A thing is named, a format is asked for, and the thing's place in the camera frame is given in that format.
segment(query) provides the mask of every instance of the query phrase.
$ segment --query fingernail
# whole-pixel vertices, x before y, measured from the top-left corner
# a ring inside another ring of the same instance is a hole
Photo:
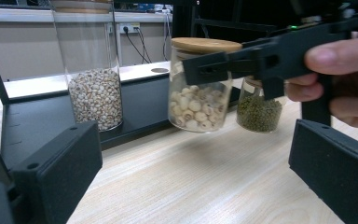
[[[327,48],[312,49],[310,51],[310,57],[319,65],[333,65],[337,62],[337,54],[333,50]]]

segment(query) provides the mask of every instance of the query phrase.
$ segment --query table surface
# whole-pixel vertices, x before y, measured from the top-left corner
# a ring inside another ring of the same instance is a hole
[[[289,168],[298,118],[288,101],[276,132],[252,133],[232,107],[217,132],[172,127],[107,149],[68,223],[342,223]],[[358,129],[333,127],[358,140]]]

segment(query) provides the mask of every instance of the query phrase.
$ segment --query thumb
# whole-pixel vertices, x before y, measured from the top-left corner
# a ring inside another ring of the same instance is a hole
[[[321,74],[346,75],[358,71],[358,38],[317,46],[305,55],[307,67]]]

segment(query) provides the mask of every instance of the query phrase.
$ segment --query tall glass jar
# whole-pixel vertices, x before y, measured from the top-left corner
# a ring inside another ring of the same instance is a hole
[[[256,133],[274,132],[285,104],[284,96],[265,101],[261,81],[246,77],[242,82],[238,101],[237,123]]]
[[[205,38],[172,39],[169,87],[169,121],[176,127],[194,133],[216,131],[224,124],[232,79],[189,86],[182,65],[183,59],[219,51],[241,49],[239,43]]]
[[[113,1],[50,0],[76,122],[122,123]]]

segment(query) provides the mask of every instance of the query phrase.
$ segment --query grains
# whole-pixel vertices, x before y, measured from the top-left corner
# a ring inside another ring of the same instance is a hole
[[[68,84],[77,123],[97,120],[100,131],[122,122],[120,81],[108,69],[93,69],[73,76]]]
[[[191,132],[217,130],[224,122],[227,96],[209,87],[184,86],[172,91],[170,105],[171,122]]]
[[[240,99],[237,108],[237,122],[245,129],[258,133],[276,130],[282,112],[277,100],[264,101],[263,96],[247,96]]]

